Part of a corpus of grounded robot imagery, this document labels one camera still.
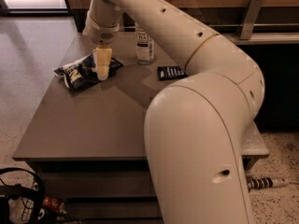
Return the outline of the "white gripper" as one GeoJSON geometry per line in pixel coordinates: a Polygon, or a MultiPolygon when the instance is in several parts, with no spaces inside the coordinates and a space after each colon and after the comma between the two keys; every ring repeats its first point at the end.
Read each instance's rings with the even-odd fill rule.
{"type": "Polygon", "coordinates": [[[120,23],[118,21],[111,24],[101,24],[91,16],[91,12],[87,13],[83,34],[89,37],[94,44],[99,45],[93,50],[93,57],[97,77],[100,81],[108,78],[112,57],[112,48],[109,44],[115,40],[119,30],[120,23]]]}

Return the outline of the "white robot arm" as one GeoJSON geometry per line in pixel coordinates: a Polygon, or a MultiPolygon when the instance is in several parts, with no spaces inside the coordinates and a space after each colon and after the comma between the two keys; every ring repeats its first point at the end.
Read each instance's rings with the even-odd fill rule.
{"type": "Polygon", "coordinates": [[[264,98],[249,55],[164,0],[92,0],[85,31],[108,44],[127,13],[186,73],[151,101],[144,139],[164,224],[254,224],[241,139],[264,98]]]}

